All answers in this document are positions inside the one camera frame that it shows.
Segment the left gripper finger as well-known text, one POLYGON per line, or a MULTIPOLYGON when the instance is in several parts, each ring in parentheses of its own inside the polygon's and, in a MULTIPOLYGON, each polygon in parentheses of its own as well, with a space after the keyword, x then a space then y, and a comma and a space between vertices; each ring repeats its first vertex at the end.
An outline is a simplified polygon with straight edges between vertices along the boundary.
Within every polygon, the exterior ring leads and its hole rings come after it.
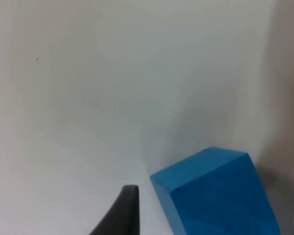
POLYGON ((139 187, 124 185, 113 205, 90 235, 139 234, 139 187))

